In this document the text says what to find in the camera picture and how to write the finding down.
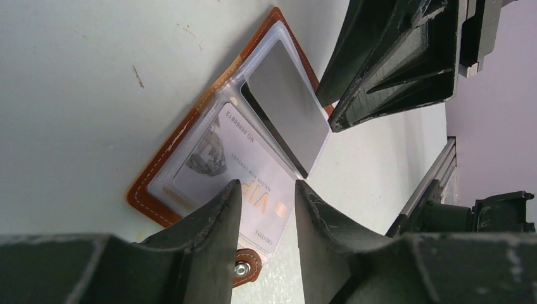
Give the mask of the brown leather card holder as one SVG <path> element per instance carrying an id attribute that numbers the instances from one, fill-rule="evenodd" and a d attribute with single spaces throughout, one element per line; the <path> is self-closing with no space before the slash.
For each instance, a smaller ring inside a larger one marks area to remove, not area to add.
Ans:
<path id="1" fill-rule="evenodd" d="M 188 114 L 135 179 L 125 197 L 130 206 L 158 224 L 169 227 L 205 204 L 191 202 L 173 187 L 172 179 L 226 103 L 233 104 L 242 117 L 257 131 L 268 148 L 280 159 L 283 167 L 294 176 L 295 182 L 305 180 L 300 177 L 241 92 L 246 77 L 257 67 L 276 40 L 281 40 L 296 64 L 303 67 L 303 74 L 308 77 L 313 94 L 318 101 L 315 95 L 319 84 L 318 79 L 282 11 L 274 7 L 230 67 L 201 94 Z M 333 108 L 321 105 L 320 107 L 325 111 L 328 120 Z M 237 287 L 256 281 L 262 267 L 270 259 L 259 254 L 258 250 L 251 245 L 241 245 L 238 237 L 236 253 L 238 266 L 233 285 Z"/>

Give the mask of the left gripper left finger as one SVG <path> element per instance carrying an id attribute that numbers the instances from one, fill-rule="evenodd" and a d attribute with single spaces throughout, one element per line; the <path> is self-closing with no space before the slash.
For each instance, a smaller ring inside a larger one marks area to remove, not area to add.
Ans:
<path id="1" fill-rule="evenodd" d="M 229 303 L 241 219 L 230 181 L 174 225 L 112 234 L 1 236 L 2 303 Z"/>

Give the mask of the white VIP card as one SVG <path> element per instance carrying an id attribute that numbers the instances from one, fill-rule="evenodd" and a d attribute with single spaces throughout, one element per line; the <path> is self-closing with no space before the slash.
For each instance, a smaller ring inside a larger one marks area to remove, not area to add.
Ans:
<path id="1" fill-rule="evenodd" d="M 294 176 L 231 103 L 223 105 L 172 179 L 195 204 L 241 183 L 239 242 L 272 258 L 294 209 Z"/>

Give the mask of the grey credit card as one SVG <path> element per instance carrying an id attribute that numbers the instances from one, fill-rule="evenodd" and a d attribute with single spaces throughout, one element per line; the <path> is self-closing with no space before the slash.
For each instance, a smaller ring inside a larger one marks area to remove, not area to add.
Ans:
<path id="1" fill-rule="evenodd" d="M 281 40 L 246 77 L 241 92 L 303 179 L 308 178 L 329 135 L 325 111 Z"/>

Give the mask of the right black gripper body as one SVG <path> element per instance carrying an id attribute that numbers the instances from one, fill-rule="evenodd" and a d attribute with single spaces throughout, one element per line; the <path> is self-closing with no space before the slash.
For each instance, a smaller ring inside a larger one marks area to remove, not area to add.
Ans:
<path id="1" fill-rule="evenodd" d="M 469 78 L 483 69 L 484 58 L 495 47 L 502 8 L 514 0 L 473 0 L 466 2 L 462 23 L 459 74 Z"/>

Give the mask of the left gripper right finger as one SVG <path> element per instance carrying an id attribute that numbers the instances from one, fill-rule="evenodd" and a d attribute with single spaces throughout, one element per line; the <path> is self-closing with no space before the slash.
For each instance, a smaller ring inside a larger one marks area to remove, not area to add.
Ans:
<path id="1" fill-rule="evenodd" d="M 306 303 L 535 303 L 536 234 L 378 234 L 305 181 L 295 214 Z"/>

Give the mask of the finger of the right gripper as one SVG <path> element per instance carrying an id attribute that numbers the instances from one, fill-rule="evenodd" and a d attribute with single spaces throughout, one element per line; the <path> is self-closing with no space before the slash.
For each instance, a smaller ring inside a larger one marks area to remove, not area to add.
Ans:
<path id="1" fill-rule="evenodd" d="M 452 97 L 460 49 L 458 1 L 396 1 L 378 43 L 329 116 L 333 132 Z"/>
<path id="2" fill-rule="evenodd" d="M 396 1 L 350 1 L 327 68 L 316 90 L 322 106 L 339 100 L 358 73 L 396 8 Z"/>

